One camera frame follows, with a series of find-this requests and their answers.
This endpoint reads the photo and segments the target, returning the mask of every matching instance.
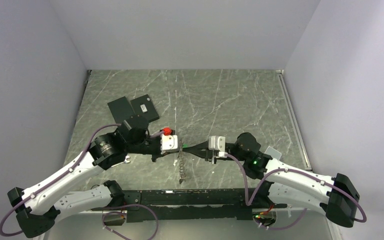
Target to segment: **cable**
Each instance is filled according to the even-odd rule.
[[[129,207],[141,207],[141,208],[144,208],[146,210],[148,210],[152,215],[153,217],[155,218],[155,222],[156,222],[156,227],[155,227],[155,231],[153,232],[152,236],[150,238],[148,238],[147,240],[151,240],[155,237],[155,235],[157,234],[158,232],[158,217],[157,215],[155,214],[154,211],[152,211],[151,208],[145,206],[145,205],[141,205],[141,204],[129,204],[129,205],[124,205],[124,206],[116,206],[116,207],[105,207],[105,209],[125,209],[125,208],[129,208]],[[131,240],[130,238],[127,238],[126,236],[122,235],[121,233],[119,233],[118,231],[115,231],[111,228],[109,228],[108,226],[105,225],[105,218],[106,216],[108,215],[121,215],[121,216],[126,216],[124,213],[122,212],[118,212],[118,211],[110,211],[108,213],[105,213],[103,216],[102,216],[102,226],[103,228],[102,229],[106,229],[108,231],[110,231],[111,233],[125,239],[125,240]]]
[[[153,139],[153,138],[156,138],[156,137],[161,136],[161,135],[163,135],[163,134],[164,134],[164,131],[159,131],[159,132],[157,132],[157,133],[151,135],[149,138],[150,138],[150,139]]]
[[[248,180],[247,180],[247,174],[245,173],[245,169],[244,167],[241,165],[241,163],[239,162],[239,160],[233,156],[233,155],[230,155],[230,154],[226,154],[227,157],[231,158],[232,160],[234,160],[238,165],[239,165],[239,168],[240,168],[240,171],[242,172],[242,176],[243,176],[243,181],[245,183],[245,204],[247,206],[250,206],[251,203],[253,202],[254,198],[256,197],[257,195],[257,192],[259,190],[259,188],[261,187],[261,185],[263,184],[263,182],[272,174],[274,173],[277,173],[277,172],[285,172],[286,169],[285,168],[278,168],[278,169],[274,169],[268,173],[266,173],[264,175],[264,177],[261,179],[261,181],[258,183],[257,187],[255,187],[255,190],[254,192],[252,193],[251,195],[251,198],[248,199]],[[304,175],[318,183],[320,183],[322,180],[315,177],[315,176],[312,176],[306,172],[303,172],[303,171],[299,171],[299,170],[296,170],[296,169],[288,169],[287,170],[288,172],[291,172],[291,173],[296,173],[296,174],[301,174],[301,175]],[[357,218],[354,218],[353,220],[356,221],[356,222],[359,222],[359,223],[365,223],[367,221],[367,216],[366,216],[366,213],[364,212],[362,206],[359,204],[359,202],[357,200],[355,200],[351,195],[349,195],[348,193],[346,193],[344,190],[340,189],[339,187],[337,186],[334,186],[330,183],[327,183],[325,182],[324,183],[326,186],[340,192],[342,195],[344,195],[345,197],[347,197],[348,199],[351,200],[351,202],[353,204],[355,204],[355,206],[358,208],[358,210],[361,212],[361,215],[362,215],[362,219],[357,219]]]
[[[86,153],[88,152],[89,146],[91,145],[92,141],[94,140],[95,135],[99,131],[101,131],[102,129],[108,128],[108,127],[119,127],[119,126],[121,126],[121,124],[117,124],[117,123],[115,123],[115,124],[108,124],[108,125],[101,126],[97,130],[95,130],[95,132],[93,132],[92,136],[90,137],[89,141],[87,141],[87,144],[84,147],[83,151],[81,152],[80,156],[78,157],[77,161],[75,161],[75,163],[71,166],[71,168],[74,170],[76,168],[76,166],[83,160],[83,158],[85,157]],[[54,180],[52,180],[51,182],[49,182],[45,186],[39,188],[39,190],[37,190],[35,192],[32,192],[32,194],[30,196],[28,196],[25,199],[21,200],[19,203],[17,203],[17,205],[15,205],[13,208],[11,208],[11,210],[9,210],[9,212],[7,212],[5,214],[5,216],[3,216],[2,220],[0,221],[0,235],[3,236],[3,237],[12,237],[12,236],[15,236],[15,235],[22,234],[23,233],[22,230],[17,231],[17,232],[12,232],[12,233],[4,232],[4,230],[3,230],[4,223],[8,219],[8,217],[16,209],[18,209],[21,205],[23,205],[23,204],[27,203],[29,200],[31,200],[32,196],[37,196],[38,194],[40,194],[41,192],[43,192],[44,190],[48,189],[50,186],[52,186],[53,184],[55,184],[56,182],[58,182],[59,180],[64,178],[69,173],[70,173],[70,171],[66,170],[60,176],[58,176],[57,178],[55,178]]]

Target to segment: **robotic arm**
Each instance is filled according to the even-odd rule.
[[[122,124],[104,126],[102,128],[117,126],[117,129],[93,140],[102,128],[98,129],[82,153],[59,171],[29,188],[15,187],[10,190],[7,195],[13,208],[2,220],[0,234],[9,237],[24,233],[26,237],[33,238],[73,214],[94,208],[126,205],[125,195],[115,181],[106,181],[88,191],[68,193],[78,183],[122,163],[128,153],[151,155],[151,160],[156,162],[157,158],[180,151],[178,136],[174,131],[165,128],[156,135],[149,135],[148,125],[144,117],[133,115]],[[261,179],[250,199],[245,184],[245,203],[248,206],[260,186],[268,183],[269,198],[274,203],[310,208],[326,214],[336,224],[353,226],[360,196],[348,177],[340,173],[333,178],[307,172],[279,161],[277,151],[271,156],[267,151],[260,152],[260,148],[256,139],[246,132],[239,135],[235,143],[226,143],[222,136],[211,136],[206,142],[182,150],[211,160],[213,164],[217,160],[235,161],[241,168],[245,183],[246,176]],[[3,224],[13,211],[16,212],[21,231],[4,233]]]

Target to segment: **metal frame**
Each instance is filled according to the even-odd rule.
[[[289,95],[288,95],[288,91],[287,91],[285,81],[284,81],[284,78],[282,75],[283,71],[278,70],[276,72],[277,72],[277,77],[279,78],[280,87],[282,88],[285,103],[287,105],[287,111],[289,113],[289,118],[290,118],[290,121],[292,122],[292,127],[293,127],[293,131],[295,133],[295,138],[296,138],[298,145],[299,145],[299,152],[301,153],[302,162],[304,163],[304,169],[311,171],[313,169],[311,167],[309,157],[307,155],[306,147],[304,146],[303,137],[301,136],[301,131],[300,131],[300,128],[298,127],[298,122],[297,122],[297,119],[295,117],[294,109],[292,108],[291,100],[290,100]]]

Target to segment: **marble tabletop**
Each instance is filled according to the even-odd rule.
[[[149,94],[160,119],[149,124],[153,133],[176,130],[183,143],[193,146],[208,136],[225,136],[234,143],[243,132],[252,133],[261,151],[272,146],[282,161],[304,169],[297,134],[275,70],[93,70],[78,112],[65,163],[76,157],[93,131],[114,123],[108,102]],[[104,134],[114,131],[107,128]],[[125,190],[243,188],[240,169],[233,161],[211,164],[184,153],[185,181],[179,184],[177,154],[151,162],[151,156],[130,154],[131,163],[112,167],[74,190],[84,191],[106,180]],[[257,180],[250,180],[255,187]]]

